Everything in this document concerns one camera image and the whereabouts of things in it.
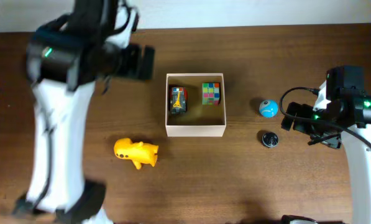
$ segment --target open cardboard box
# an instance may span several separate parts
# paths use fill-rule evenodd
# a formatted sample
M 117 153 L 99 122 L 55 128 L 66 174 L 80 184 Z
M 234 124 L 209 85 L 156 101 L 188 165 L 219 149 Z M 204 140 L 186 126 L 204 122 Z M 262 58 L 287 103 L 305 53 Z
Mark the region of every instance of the open cardboard box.
M 203 83 L 220 84 L 218 105 L 202 105 Z M 169 91 L 175 86 L 182 86 L 188 92 L 185 114 L 170 113 Z M 222 137 L 224 134 L 227 121 L 223 74 L 167 74 L 165 97 L 168 137 Z

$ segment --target yellow stuffed animal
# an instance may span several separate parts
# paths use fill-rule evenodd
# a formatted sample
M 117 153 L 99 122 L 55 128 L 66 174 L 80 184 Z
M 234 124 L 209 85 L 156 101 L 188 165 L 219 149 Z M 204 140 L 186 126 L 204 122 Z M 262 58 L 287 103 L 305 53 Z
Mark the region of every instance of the yellow stuffed animal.
M 124 138 L 117 140 L 114 146 L 115 156 L 119 159 L 130 159 L 135 168 L 141 169 L 142 164 L 151 164 L 155 167 L 158 159 L 158 148 L 153 144 L 138 142 L 133 143 L 131 139 Z

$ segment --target blue toy ball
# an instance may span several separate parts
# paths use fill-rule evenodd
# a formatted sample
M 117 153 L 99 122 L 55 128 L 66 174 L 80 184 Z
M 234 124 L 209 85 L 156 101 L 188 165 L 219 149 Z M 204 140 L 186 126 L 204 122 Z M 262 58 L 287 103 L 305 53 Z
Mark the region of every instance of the blue toy ball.
M 273 100 L 264 100 L 260 104 L 260 114 L 265 118 L 272 118 L 278 113 L 278 104 Z

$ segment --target black cap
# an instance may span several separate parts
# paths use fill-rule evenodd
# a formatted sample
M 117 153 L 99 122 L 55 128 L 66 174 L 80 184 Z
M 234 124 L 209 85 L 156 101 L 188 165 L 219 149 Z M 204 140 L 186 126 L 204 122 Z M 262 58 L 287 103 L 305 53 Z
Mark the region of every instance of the black cap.
M 275 147 L 279 143 L 279 138 L 275 133 L 265 133 L 262 136 L 262 144 L 267 147 Z

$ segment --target rubik's cube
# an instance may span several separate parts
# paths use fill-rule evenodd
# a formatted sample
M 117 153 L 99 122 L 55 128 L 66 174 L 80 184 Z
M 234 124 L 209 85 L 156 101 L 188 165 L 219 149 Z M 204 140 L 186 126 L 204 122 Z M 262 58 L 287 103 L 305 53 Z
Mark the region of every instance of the rubik's cube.
M 204 83 L 202 86 L 202 104 L 218 105 L 220 102 L 220 84 Z

